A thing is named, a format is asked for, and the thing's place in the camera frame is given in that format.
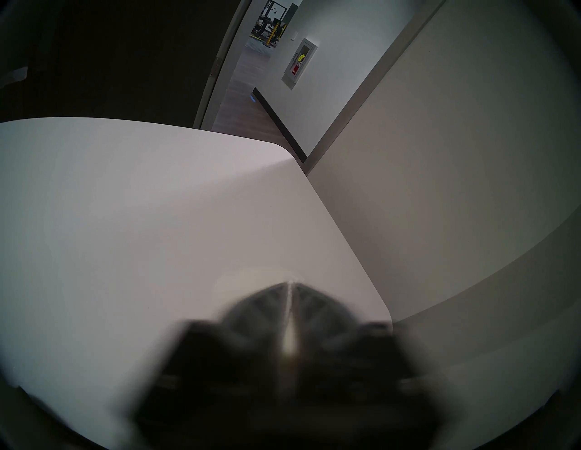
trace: black object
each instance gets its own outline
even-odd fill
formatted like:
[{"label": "black object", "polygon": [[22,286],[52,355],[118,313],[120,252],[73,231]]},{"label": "black object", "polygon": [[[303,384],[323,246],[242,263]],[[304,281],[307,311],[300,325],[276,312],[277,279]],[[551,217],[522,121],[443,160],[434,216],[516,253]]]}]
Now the black object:
[{"label": "black object", "polygon": [[285,137],[287,142],[290,144],[292,149],[295,151],[296,155],[299,157],[300,162],[304,163],[307,160],[307,155],[305,154],[303,149],[300,147],[299,143],[296,142],[296,139],[291,134],[291,132],[288,130],[288,128],[285,126],[285,124],[282,123],[282,120],[274,112],[274,109],[272,109],[270,104],[266,101],[266,99],[262,96],[262,94],[260,93],[260,91],[258,89],[254,88],[252,90],[252,94],[254,94],[254,97],[256,97],[256,99],[260,102],[260,104],[266,110],[266,112],[268,113],[268,115],[270,116],[270,118],[272,119],[274,124],[281,131],[281,134]]},{"label": "black object", "polygon": [[286,283],[192,322],[135,411],[155,449],[427,449],[442,421],[386,324]]}]

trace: black baseboard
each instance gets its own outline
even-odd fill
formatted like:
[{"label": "black baseboard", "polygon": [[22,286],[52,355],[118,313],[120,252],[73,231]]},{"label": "black baseboard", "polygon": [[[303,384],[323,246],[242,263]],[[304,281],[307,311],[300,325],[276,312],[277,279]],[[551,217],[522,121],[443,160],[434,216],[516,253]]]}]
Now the black baseboard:
[{"label": "black baseboard", "polygon": [[268,115],[270,116],[272,121],[274,122],[274,124],[278,127],[278,129],[281,131],[282,135],[285,137],[285,139],[288,141],[288,143],[290,144],[292,149],[295,151],[295,153],[299,157],[300,161],[302,163],[304,163],[307,160],[307,155],[305,155],[303,149],[300,148],[299,143],[296,142],[296,139],[292,136],[291,132],[288,131],[288,129],[285,127],[285,124],[282,123],[282,121],[278,118],[277,114],[270,107],[270,105],[268,104],[266,99],[264,97],[262,97],[262,94],[259,92],[258,89],[254,88],[254,90],[252,91],[252,94],[254,94],[254,96],[258,99],[260,104],[264,107],[264,109],[266,110],[266,112],[268,113]]}]

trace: fire extinguisher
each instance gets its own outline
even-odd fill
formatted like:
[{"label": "fire extinguisher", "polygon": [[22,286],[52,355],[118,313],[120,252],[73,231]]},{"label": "fire extinguisher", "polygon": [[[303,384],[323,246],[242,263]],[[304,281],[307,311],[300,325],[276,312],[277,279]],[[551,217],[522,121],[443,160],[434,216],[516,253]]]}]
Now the fire extinguisher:
[{"label": "fire extinguisher", "polygon": [[291,71],[291,73],[293,75],[296,75],[296,72],[298,71],[300,65],[303,63],[303,59],[304,59],[305,56],[306,55],[300,55],[299,58],[296,60],[296,64],[295,64],[293,70]]}]

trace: door hinge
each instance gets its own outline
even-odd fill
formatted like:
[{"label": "door hinge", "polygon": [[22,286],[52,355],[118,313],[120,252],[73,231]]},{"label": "door hinge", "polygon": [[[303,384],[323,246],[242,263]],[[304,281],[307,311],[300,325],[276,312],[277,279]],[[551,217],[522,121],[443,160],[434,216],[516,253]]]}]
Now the door hinge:
[{"label": "door hinge", "polygon": [[214,64],[212,65],[212,70],[210,71],[210,76],[216,78],[220,72],[220,67],[222,66],[222,58],[216,58]]}]

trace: wooden floor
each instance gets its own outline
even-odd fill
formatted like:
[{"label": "wooden floor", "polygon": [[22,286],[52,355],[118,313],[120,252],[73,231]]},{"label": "wooden floor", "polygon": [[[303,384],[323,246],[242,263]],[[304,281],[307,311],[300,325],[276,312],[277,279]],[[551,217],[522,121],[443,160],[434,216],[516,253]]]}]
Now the wooden floor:
[{"label": "wooden floor", "polygon": [[302,165],[262,105],[251,97],[252,90],[268,64],[269,53],[275,51],[266,47],[261,49],[260,46],[262,44],[259,42],[249,41],[244,47],[212,131],[279,144]]}]

